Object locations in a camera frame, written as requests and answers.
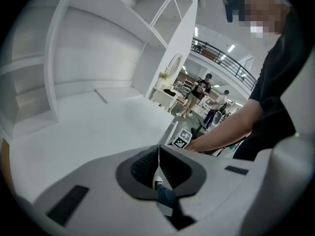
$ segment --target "black cap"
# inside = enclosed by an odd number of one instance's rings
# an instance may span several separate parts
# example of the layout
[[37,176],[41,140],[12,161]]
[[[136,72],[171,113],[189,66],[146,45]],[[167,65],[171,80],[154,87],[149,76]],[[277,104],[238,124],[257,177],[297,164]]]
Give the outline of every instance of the black cap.
[[233,22],[233,15],[239,15],[239,21],[244,21],[244,0],[223,0],[226,20]]
[[212,79],[212,74],[211,73],[207,73],[206,78],[205,79]]

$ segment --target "railing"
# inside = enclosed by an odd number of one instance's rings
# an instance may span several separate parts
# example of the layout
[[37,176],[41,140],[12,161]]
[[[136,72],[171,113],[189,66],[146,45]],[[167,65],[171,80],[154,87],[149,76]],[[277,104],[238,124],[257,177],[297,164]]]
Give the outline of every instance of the railing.
[[193,38],[191,50],[211,59],[225,70],[233,74],[250,91],[253,91],[257,80],[239,62],[218,48],[199,39]]

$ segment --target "person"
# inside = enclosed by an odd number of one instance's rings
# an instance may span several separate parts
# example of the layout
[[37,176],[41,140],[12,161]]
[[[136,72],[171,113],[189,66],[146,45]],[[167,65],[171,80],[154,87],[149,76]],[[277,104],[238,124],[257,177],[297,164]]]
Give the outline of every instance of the person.
[[211,73],[208,73],[204,80],[199,80],[198,82],[195,82],[195,88],[188,95],[187,103],[184,105],[183,110],[180,113],[176,114],[177,116],[182,116],[183,118],[186,118],[187,113],[189,114],[192,108],[196,106],[205,95],[209,96],[211,90],[211,79],[212,75]]
[[260,76],[245,106],[220,125],[186,147],[202,151],[228,146],[248,137],[233,158],[254,161],[263,149],[273,148],[295,129],[280,96],[297,76],[313,44],[305,34],[305,26],[295,9],[279,0],[227,0],[225,5],[231,21],[232,12],[239,10],[239,20],[255,22],[263,31],[281,34],[269,51]]
[[154,175],[152,186],[157,191],[157,201],[162,205],[173,208],[175,203],[173,190],[163,185],[163,180],[160,176]]
[[207,116],[203,120],[203,123],[206,125],[207,129],[211,125],[216,112],[219,111],[219,109],[222,108],[224,104],[227,104],[227,96],[229,93],[229,90],[225,90],[224,95],[220,95],[217,100],[211,105]]

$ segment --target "round mirror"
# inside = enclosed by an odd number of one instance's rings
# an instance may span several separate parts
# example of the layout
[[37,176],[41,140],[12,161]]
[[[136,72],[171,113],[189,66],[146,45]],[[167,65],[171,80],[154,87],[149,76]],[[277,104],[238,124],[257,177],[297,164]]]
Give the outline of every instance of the round mirror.
[[168,69],[169,69],[169,78],[170,79],[172,79],[172,77],[175,75],[176,71],[178,70],[178,68],[180,66],[182,59],[183,59],[183,55],[178,53],[173,57],[173,59],[169,63]]

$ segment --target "table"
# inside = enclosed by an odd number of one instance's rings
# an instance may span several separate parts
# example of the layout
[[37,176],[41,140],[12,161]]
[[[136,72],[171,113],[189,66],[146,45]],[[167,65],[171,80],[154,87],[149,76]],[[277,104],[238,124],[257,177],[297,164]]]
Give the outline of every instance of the table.
[[161,104],[161,107],[164,108],[169,113],[175,107],[177,102],[179,102],[181,105],[185,104],[185,103],[183,104],[177,100],[177,98],[179,96],[183,97],[183,95],[176,90],[172,90],[172,92],[176,93],[176,95],[172,96],[172,95],[169,95],[168,93],[164,92],[163,89],[160,89],[157,87],[153,87],[153,89],[155,89],[156,91],[153,93],[151,101],[158,102],[159,104]]

